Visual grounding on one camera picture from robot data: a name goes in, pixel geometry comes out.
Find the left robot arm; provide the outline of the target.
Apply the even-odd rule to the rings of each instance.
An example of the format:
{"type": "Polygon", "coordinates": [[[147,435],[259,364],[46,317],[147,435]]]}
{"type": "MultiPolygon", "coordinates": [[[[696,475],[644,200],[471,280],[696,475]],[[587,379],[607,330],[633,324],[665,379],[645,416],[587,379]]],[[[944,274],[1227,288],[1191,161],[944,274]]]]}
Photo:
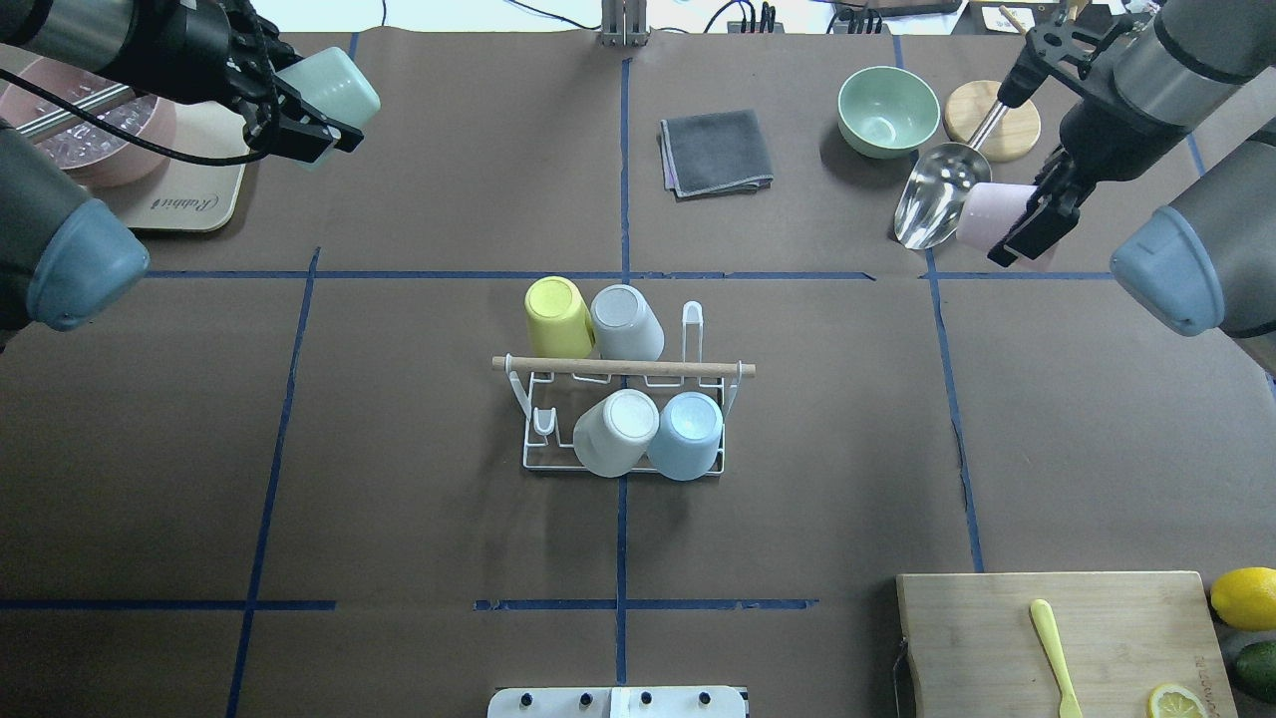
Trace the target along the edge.
{"type": "MultiPolygon", "coordinates": [[[[202,158],[137,138],[197,167],[352,152],[380,97],[346,51],[296,54],[249,1],[5,1],[1,40],[177,105],[214,102],[242,119],[245,156],[202,158]]],[[[3,339],[28,324],[70,332],[142,281],[151,255],[114,210],[18,128],[3,126],[3,339]]]]}

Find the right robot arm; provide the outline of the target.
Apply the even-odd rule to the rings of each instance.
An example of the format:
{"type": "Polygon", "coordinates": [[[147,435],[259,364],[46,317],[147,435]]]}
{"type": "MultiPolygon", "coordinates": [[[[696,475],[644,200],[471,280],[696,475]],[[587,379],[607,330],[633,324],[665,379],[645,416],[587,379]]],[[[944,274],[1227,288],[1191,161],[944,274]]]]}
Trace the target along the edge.
{"type": "MultiPolygon", "coordinates": [[[[1170,1],[1142,29],[1102,33],[1062,15],[1031,28],[998,99],[1018,108],[1057,78],[1079,96],[1016,221],[988,250],[1041,258],[1079,223],[1099,182],[1131,181],[1273,65],[1271,1],[1170,1]]],[[[1111,275],[1179,335],[1222,332],[1273,371],[1273,124],[1154,214],[1111,255],[1111,275]]]]}

